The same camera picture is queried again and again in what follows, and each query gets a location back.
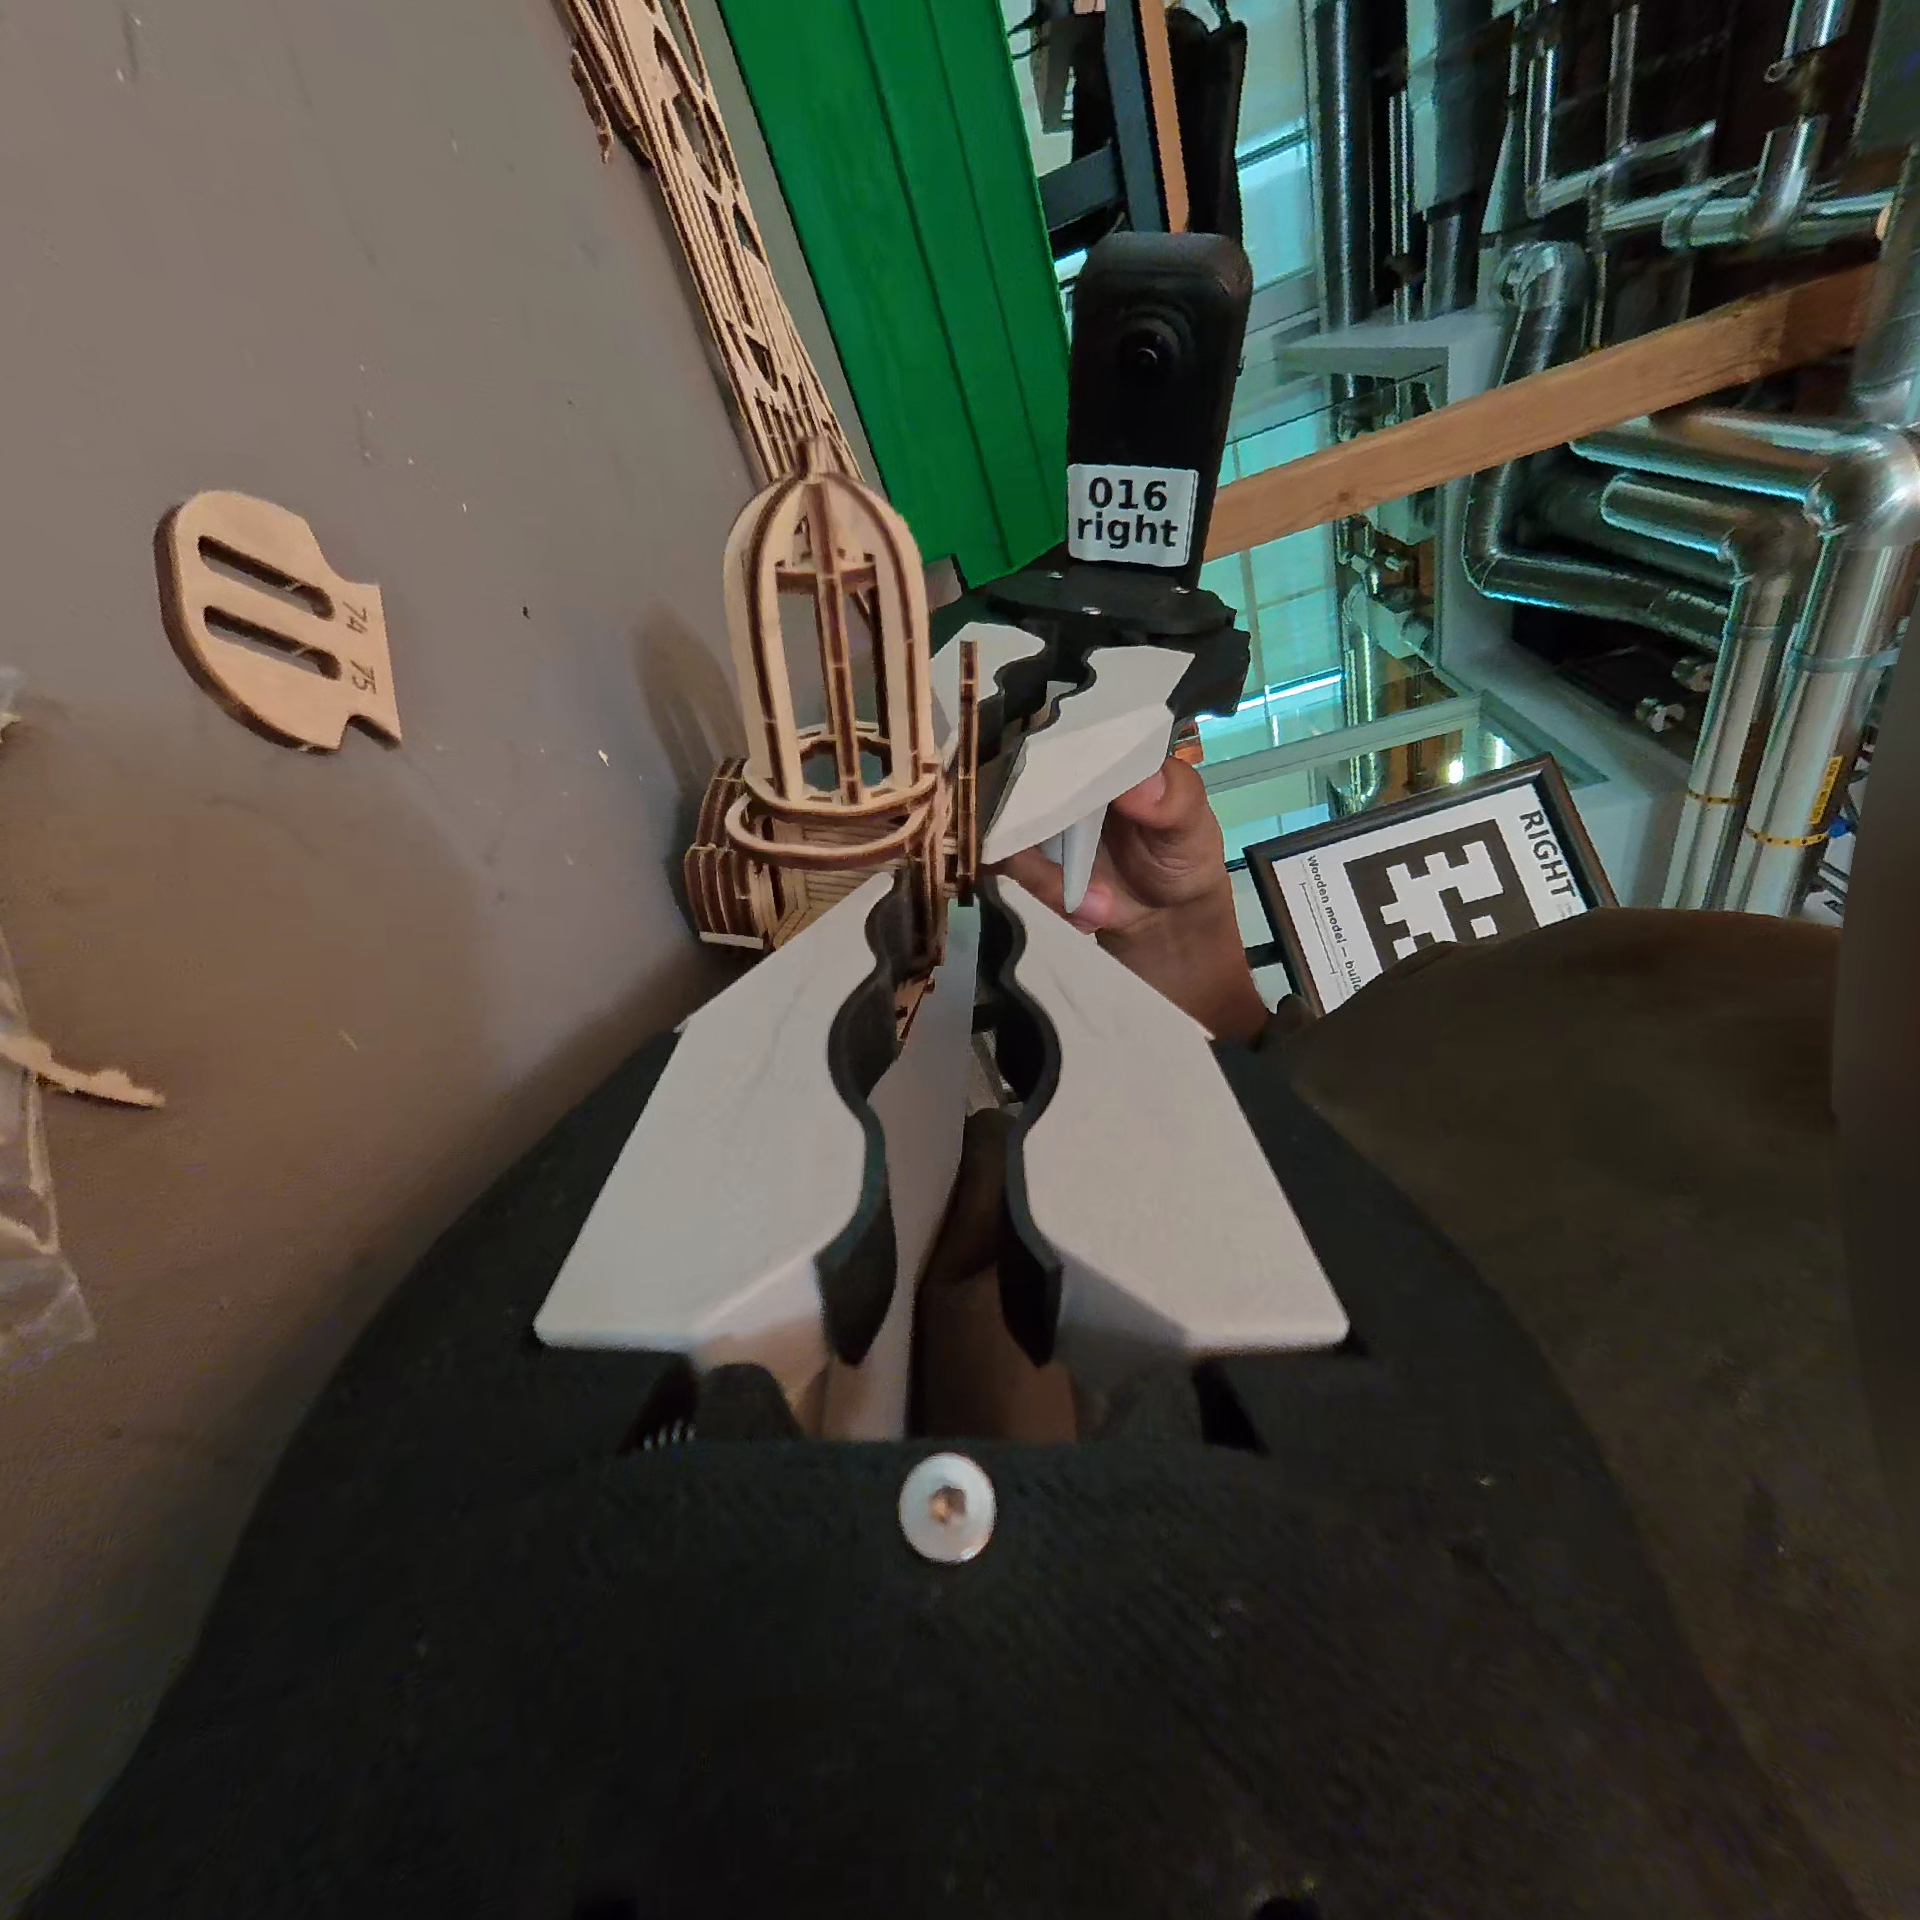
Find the framed marker sign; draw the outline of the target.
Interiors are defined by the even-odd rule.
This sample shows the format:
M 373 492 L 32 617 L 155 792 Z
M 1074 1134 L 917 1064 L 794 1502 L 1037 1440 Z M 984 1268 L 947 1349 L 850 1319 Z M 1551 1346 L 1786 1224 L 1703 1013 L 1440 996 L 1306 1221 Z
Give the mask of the framed marker sign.
M 1551 753 L 1252 844 L 1290 988 L 1321 1017 L 1435 945 L 1476 945 L 1616 905 Z

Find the slotted wooden stand piece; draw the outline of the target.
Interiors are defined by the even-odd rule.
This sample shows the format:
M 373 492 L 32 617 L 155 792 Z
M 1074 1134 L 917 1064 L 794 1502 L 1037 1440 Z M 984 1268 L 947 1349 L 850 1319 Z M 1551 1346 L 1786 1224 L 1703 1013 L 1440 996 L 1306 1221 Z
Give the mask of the slotted wooden stand piece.
M 163 516 L 155 565 L 164 631 L 232 717 L 300 752 L 349 728 L 403 743 L 381 589 L 344 575 L 305 516 L 199 492 Z

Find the green panel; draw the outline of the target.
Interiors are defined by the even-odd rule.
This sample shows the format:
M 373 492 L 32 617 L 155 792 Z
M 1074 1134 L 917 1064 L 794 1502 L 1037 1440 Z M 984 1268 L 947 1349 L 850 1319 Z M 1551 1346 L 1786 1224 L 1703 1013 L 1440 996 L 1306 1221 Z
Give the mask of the green panel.
M 994 1 L 724 1 L 839 364 L 927 559 L 1065 532 L 1069 341 Z

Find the thin wooden model piece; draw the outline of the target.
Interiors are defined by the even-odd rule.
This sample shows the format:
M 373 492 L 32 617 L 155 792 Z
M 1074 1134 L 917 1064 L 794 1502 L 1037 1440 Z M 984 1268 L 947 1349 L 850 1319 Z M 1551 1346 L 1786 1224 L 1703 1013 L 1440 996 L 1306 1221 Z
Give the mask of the thin wooden model piece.
M 972 905 L 976 898 L 978 822 L 978 639 L 963 636 L 955 647 L 955 685 L 952 700 L 952 732 L 947 743 L 947 831 L 944 879 L 952 901 Z

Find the grey desk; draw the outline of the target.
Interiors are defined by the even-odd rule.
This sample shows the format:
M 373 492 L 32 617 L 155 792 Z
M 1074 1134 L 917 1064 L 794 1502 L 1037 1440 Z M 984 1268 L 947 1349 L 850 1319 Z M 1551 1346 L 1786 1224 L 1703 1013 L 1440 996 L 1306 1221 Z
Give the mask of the grey desk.
M 199 1634 L 421 1253 L 724 973 L 681 853 L 736 749 L 759 480 L 554 5 L 4 5 L 4 936 L 91 1337 L 4 1372 L 4 1910 Z M 307 518 L 403 743 L 232 717 L 161 518 Z

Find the black bag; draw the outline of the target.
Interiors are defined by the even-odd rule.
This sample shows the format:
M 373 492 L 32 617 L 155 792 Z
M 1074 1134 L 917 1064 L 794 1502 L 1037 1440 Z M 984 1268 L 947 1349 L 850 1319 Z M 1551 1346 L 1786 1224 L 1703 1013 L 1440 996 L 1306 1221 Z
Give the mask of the black bag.
M 1236 165 L 1249 32 L 1226 1 L 1207 1 L 1216 22 L 1184 5 L 1168 5 L 1168 58 L 1183 138 L 1184 182 L 1193 232 L 1242 241 L 1242 182 Z

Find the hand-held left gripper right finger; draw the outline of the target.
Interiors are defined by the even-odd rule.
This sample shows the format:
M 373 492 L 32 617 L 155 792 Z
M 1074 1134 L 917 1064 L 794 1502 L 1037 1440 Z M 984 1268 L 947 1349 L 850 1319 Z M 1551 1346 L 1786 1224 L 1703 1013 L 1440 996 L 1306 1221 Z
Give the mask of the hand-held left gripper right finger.
M 987 879 L 980 912 L 1020 1349 L 1067 1369 L 1338 1349 L 1351 1319 L 1207 1028 L 1021 884 Z

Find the black wood-edged board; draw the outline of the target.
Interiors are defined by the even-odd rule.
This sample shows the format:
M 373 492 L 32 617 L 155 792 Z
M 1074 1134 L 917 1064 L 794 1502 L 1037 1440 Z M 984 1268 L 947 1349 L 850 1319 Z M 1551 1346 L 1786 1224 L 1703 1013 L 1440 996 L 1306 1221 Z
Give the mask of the black wood-edged board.
M 1192 209 L 1168 5 L 1107 1 L 1099 46 L 1124 217 L 1140 232 L 1187 232 Z

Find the wooden ship model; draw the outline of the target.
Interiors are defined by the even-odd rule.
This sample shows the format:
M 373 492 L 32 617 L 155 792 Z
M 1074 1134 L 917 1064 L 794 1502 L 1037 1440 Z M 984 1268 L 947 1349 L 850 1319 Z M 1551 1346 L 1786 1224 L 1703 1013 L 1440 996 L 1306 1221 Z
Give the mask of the wooden ship model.
M 903 882 L 905 1039 L 944 960 L 947 753 L 905 518 L 810 442 L 736 518 L 727 631 L 748 749 L 713 770 L 683 854 L 699 936 L 769 953 L 859 882 Z

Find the laser-cut wooden parts sheet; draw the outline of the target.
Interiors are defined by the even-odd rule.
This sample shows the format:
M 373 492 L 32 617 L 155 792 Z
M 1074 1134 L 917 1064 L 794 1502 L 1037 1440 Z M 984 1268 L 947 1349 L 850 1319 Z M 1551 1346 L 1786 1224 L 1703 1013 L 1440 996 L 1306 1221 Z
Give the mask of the laser-cut wooden parts sheet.
M 763 248 L 748 184 L 683 1 L 561 1 L 569 69 L 602 153 L 655 174 L 736 426 L 763 481 L 819 441 L 864 476 Z

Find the person's right hand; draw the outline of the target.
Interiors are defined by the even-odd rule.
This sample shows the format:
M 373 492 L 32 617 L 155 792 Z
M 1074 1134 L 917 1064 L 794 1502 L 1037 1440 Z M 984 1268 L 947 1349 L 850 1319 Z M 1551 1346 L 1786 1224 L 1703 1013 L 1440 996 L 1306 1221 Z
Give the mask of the person's right hand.
M 1221 828 L 1187 760 L 1167 759 L 1109 804 L 1076 906 L 1065 905 L 1060 866 L 1037 848 L 1011 856 L 1002 876 L 1095 936 L 1215 1039 L 1256 1041 L 1267 1031 L 1272 1013 L 1244 954 Z

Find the silver ventilation ducts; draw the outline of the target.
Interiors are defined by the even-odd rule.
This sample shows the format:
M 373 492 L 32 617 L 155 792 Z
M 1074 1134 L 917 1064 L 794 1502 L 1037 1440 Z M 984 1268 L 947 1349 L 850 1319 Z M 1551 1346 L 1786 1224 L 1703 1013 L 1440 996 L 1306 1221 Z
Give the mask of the silver ventilation ducts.
M 1300 5 L 1325 442 L 1885 248 L 1813 345 L 1328 525 L 1335 813 L 1520 756 L 1545 674 L 1682 760 L 1663 905 L 1839 922 L 1915 599 L 1915 5 Z

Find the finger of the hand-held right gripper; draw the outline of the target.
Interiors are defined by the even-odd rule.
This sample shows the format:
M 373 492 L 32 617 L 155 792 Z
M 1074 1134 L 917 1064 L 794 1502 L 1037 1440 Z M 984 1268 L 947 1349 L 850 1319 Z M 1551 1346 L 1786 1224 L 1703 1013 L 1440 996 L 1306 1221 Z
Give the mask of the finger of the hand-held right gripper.
M 1020 746 L 980 844 L 989 868 L 1049 848 L 1063 909 L 1085 898 L 1109 804 L 1164 766 L 1172 733 L 1172 648 L 1095 647 L 1088 671 Z
M 1048 727 L 1069 693 L 1080 690 L 1043 636 L 1005 623 L 967 623 L 930 658 L 930 719 L 935 745 L 955 753 L 963 714 L 963 647 L 976 647 L 976 749 L 1011 753 Z

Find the clear plastic bag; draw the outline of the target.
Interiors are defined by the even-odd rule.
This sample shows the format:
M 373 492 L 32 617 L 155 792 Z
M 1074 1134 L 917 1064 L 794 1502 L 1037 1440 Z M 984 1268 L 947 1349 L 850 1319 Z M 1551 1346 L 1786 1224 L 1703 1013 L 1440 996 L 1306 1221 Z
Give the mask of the clear plastic bag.
M 80 1280 L 64 1257 L 43 1128 L 36 1039 L 2 945 L 2 1376 L 11 1381 L 95 1337 Z

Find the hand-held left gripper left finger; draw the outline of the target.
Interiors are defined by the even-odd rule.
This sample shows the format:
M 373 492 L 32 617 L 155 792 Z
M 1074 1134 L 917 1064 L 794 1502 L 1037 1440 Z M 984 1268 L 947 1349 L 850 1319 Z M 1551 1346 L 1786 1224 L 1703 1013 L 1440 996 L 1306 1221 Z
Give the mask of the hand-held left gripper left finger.
M 909 893 L 864 879 L 671 1038 L 537 1317 L 552 1351 L 756 1364 L 804 1432 L 903 1432 L 939 1228 L 939 998 L 898 1038 Z

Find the wooden beam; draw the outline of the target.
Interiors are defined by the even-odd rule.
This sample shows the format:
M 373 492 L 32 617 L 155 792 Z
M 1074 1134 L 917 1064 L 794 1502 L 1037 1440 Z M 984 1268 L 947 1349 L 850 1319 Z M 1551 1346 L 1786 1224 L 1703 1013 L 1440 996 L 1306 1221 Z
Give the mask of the wooden beam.
M 1863 337 L 1877 273 L 1855 266 L 1745 297 L 1242 478 L 1216 492 L 1204 557 L 1223 559 L 1852 350 Z

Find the curved wooden piece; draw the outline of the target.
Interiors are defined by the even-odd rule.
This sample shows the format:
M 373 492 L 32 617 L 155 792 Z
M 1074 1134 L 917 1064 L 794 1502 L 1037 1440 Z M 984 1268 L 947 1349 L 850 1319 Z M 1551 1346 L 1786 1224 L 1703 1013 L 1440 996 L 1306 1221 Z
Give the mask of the curved wooden piece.
M 34 1082 L 69 1096 L 89 1096 L 122 1108 L 161 1110 L 164 1092 L 140 1086 L 119 1068 L 80 1070 L 57 1058 L 50 1041 L 19 1023 L 2 1028 L 2 1061 L 26 1072 Z

